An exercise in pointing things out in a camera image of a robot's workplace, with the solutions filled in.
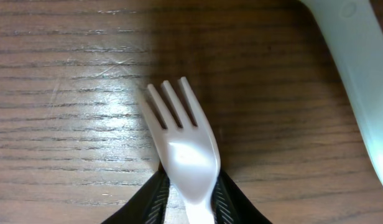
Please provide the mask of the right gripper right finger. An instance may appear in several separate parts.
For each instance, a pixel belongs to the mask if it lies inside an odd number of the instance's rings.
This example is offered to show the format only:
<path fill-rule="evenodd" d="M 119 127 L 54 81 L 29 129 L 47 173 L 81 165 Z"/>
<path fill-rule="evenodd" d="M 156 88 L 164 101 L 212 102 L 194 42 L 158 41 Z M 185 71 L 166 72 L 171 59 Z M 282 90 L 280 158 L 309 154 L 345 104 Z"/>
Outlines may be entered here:
<path fill-rule="evenodd" d="M 212 194 L 212 203 L 216 224 L 272 224 L 222 169 Z"/>

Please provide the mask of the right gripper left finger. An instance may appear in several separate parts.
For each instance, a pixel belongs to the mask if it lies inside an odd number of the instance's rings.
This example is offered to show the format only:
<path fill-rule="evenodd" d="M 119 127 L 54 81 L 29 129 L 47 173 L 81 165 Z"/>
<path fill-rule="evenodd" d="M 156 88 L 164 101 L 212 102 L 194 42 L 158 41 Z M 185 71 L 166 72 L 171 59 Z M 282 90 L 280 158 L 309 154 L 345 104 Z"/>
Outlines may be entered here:
<path fill-rule="evenodd" d="M 102 224 L 163 224 L 170 180 L 162 165 L 118 211 Z"/>

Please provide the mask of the white plastic fork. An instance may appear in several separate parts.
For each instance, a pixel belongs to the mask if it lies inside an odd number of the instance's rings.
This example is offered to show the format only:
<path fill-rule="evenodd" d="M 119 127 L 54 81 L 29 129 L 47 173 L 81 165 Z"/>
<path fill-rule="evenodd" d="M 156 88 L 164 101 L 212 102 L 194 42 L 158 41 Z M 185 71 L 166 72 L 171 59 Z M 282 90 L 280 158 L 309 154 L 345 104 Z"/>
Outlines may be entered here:
<path fill-rule="evenodd" d="M 188 221 L 192 224 L 214 223 L 211 197 L 221 168 L 218 145 L 188 80 L 182 77 L 179 84 L 191 115 L 187 114 L 167 80 L 163 81 L 162 88 L 176 115 L 171 115 L 152 84 L 147 89 L 158 115 L 142 95 L 137 96 L 139 108 L 164 170 L 185 204 Z"/>

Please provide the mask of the mint green plastic fork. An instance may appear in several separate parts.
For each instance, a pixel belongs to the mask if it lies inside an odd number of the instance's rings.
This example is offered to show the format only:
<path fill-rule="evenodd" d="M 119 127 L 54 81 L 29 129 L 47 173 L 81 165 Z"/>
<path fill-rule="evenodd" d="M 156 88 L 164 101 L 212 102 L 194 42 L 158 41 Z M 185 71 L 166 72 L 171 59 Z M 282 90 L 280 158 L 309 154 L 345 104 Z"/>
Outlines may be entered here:
<path fill-rule="evenodd" d="M 383 185 L 383 32 L 369 0 L 302 0 L 335 61 Z"/>

